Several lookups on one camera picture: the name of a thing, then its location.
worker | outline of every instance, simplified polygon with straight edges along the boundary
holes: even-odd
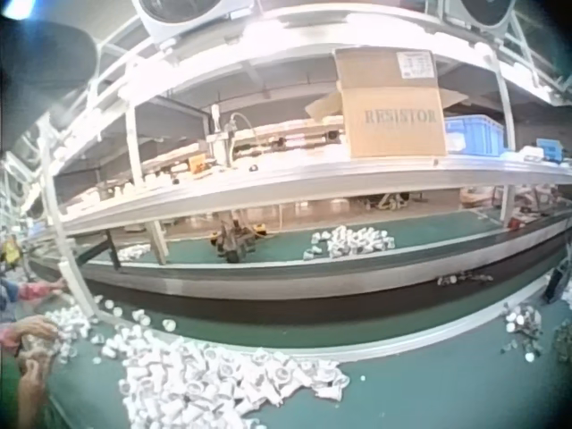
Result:
[[[23,370],[18,384],[18,429],[33,429],[43,403],[46,376],[41,361],[34,358],[33,352],[21,352],[21,339],[25,335],[33,335],[44,340],[53,340],[57,337],[57,327],[42,315],[33,315],[16,321],[12,307],[20,299],[42,298],[64,287],[63,280],[19,285],[0,278],[0,347],[2,351],[15,355]],[[7,427],[1,409],[0,427]]]
[[[0,324],[0,346],[18,355],[22,377],[18,383],[18,429],[33,429],[41,409],[46,390],[46,371],[33,354],[19,353],[24,335],[34,335],[44,340],[57,337],[57,327],[42,315],[25,317],[10,324]],[[0,427],[8,422],[0,408]]]
[[[43,298],[49,293],[65,288],[65,281],[22,283],[0,278],[0,344],[3,349],[14,352],[21,345],[21,337],[26,334],[40,338],[51,338],[53,324],[43,316],[33,316],[16,322],[13,306],[19,300]]]
[[[6,262],[6,270],[15,270],[21,260],[21,249],[15,234],[6,238],[2,245],[2,258]]]

yellow object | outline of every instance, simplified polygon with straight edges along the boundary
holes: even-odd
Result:
[[[214,246],[216,244],[216,241],[218,240],[218,232],[212,232],[209,240],[211,244]]]
[[[6,254],[6,263],[15,264],[20,260],[20,249],[13,238],[6,240],[2,246],[2,252]]]
[[[189,169],[193,174],[202,172],[205,169],[206,154],[198,154],[189,158]]]

cardboard box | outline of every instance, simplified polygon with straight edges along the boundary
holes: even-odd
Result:
[[[342,111],[351,157],[447,155],[443,106],[467,96],[439,89],[431,52],[359,47],[335,61],[338,92],[306,111],[316,121]]]

worker's hand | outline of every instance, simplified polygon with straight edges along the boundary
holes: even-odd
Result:
[[[26,363],[29,360],[35,360],[39,363],[40,372],[44,379],[52,371],[52,363],[54,361],[54,354],[50,353],[48,350],[42,347],[35,347],[31,350],[21,351],[18,353],[18,367],[20,368],[20,373],[26,373]]]
[[[44,402],[46,386],[40,364],[26,361],[26,372],[18,384],[18,429],[32,429]]]
[[[62,277],[57,282],[50,283],[49,288],[51,290],[64,290],[68,287],[67,281]]]
[[[18,341],[24,335],[33,335],[43,340],[55,340],[57,337],[57,326],[43,315],[25,317],[14,322],[12,328]]]

box flap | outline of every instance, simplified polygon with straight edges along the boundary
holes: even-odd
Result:
[[[310,103],[306,106],[306,113],[316,122],[320,122],[326,116],[341,113],[340,92],[332,92],[331,94]]]
[[[456,103],[460,103],[468,98],[465,94],[443,88],[439,88],[439,95],[441,96],[443,109],[455,105]],[[341,108],[341,94],[336,91],[307,105],[306,112],[314,121],[320,122],[326,116],[340,114]]]
[[[337,49],[334,56],[341,89],[438,86],[431,51],[357,47]]]

